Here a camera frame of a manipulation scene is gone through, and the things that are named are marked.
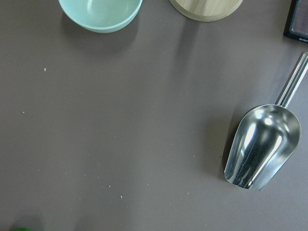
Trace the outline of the steel ice scoop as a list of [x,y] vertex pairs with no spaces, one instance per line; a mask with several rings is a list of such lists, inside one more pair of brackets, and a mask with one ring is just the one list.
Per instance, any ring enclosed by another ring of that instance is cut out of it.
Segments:
[[225,166],[226,181],[261,191],[291,157],[301,139],[301,125],[287,107],[307,71],[304,51],[277,101],[257,106],[242,118]]

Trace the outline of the green bowl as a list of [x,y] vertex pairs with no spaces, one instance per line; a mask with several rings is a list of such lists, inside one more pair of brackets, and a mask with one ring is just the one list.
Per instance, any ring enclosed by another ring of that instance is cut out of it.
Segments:
[[96,33],[126,27],[141,8],[141,0],[60,0],[63,12],[76,24]]

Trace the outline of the wooden glass stand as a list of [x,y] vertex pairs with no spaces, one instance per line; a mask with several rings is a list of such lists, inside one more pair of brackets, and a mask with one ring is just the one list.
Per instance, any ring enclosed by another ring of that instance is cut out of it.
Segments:
[[200,22],[213,22],[226,18],[242,4],[242,0],[170,0],[182,15]]

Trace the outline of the black wine glass rack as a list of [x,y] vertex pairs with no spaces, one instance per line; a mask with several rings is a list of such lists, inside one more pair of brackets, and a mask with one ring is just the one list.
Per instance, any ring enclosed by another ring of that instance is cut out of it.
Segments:
[[283,35],[308,42],[308,0],[292,0]]

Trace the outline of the green lime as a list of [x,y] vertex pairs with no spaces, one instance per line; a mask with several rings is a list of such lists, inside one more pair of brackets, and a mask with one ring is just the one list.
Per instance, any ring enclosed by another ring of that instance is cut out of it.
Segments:
[[14,229],[13,231],[32,231],[32,230],[25,228],[25,227],[21,227],[21,228]]

